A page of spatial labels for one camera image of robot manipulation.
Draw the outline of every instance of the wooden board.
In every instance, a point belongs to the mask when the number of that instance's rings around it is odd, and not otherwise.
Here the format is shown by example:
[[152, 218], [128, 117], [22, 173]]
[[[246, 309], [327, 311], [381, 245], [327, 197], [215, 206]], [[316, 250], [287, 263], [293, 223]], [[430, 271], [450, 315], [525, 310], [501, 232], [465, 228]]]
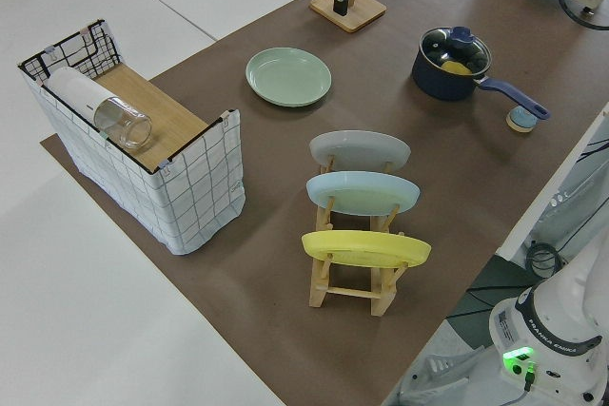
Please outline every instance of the wooden board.
[[387, 7], [376, 0], [355, 0], [346, 16], [335, 13], [334, 0], [312, 0], [312, 10], [349, 33], [355, 32], [384, 15]]
[[128, 153], [150, 172], [207, 128], [207, 123], [125, 64], [115, 66], [95, 81], [150, 117], [150, 139]]

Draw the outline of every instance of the saucepan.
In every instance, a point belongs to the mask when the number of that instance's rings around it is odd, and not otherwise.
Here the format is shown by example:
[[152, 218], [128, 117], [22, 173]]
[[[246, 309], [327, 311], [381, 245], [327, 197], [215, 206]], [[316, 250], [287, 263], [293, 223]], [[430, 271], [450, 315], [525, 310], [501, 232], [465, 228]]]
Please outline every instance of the saucepan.
[[538, 119], [550, 112], [511, 84], [489, 78], [491, 52], [465, 27], [438, 28], [426, 32], [412, 68], [412, 77], [425, 93], [440, 100], [457, 101], [469, 96], [476, 87], [498, 91]]

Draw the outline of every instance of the yellow object inside pot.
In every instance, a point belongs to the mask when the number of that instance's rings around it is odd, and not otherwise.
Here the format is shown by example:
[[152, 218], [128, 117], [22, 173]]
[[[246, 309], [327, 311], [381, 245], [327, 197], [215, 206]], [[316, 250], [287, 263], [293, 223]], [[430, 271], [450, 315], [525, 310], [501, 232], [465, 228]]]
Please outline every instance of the yellow object inside pot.
[[442, 64], [442, 70], [455, 75], [471, 75], [472, 71], [464, 66], [461, 62], [446, 61]]

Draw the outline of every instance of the white grid-patterned fabric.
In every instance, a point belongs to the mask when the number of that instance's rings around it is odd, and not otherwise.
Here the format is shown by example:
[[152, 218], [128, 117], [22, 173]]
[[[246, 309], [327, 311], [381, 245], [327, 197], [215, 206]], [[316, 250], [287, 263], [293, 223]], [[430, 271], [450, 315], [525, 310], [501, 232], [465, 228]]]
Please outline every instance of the white grid-patterned fabric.
[[34, 77], [24, 66], [21, 69], [79, 171], [172, 254], [198, 249], [241, 214], [246, 194], [238, 110], [223, 113], [194, 142], [150, 174], [47, 91], [42, 86], [44, 74]]

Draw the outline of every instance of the brown tabletop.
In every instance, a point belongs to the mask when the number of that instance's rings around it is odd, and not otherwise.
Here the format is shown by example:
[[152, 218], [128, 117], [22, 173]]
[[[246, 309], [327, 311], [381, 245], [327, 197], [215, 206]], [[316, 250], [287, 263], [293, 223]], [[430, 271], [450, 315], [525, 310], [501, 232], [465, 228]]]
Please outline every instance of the brown tabletop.
[[[556, 0], [379, 0], [385, 16], [354, 34], [309, 1], [153, 80], [202, 119], [227, 108], [242, 113], [246, 206], [199, 251], [171, 256], [78, 175], [56, 137], [45, 147], [285, 404], [369, 406], [388, 395], [607, 102], [609, 40], [569, 20]], [[609, 23], [603, 11], [596, 20]], [[457, 25], [491, 48], [490, 76], [523, 89], [552, 119], [519, 134], [505, 122], [514, 103], [499, 94], [447, 103], [421, 93], [410, 78], [421, 35]], [[284, 108], [251, 90], [247, 61], [274, 47], [302, 48], [327, 63], [332, 88], [319, 103]], [[400, 279], [382, 318], [371, 317], [363, 299], [328, 296], [320, 309], [307, 306], [311, 260], [300, 237], [314, 228], [305, 183], [318, 172], [308, 142], [339, 129], [407, 142], [412, 155], [398, 174], [422, 189], [392, 232], [429, 242], [431, 255]], [[337, 278], [366, 286], [361, 274], [339, 270]]]

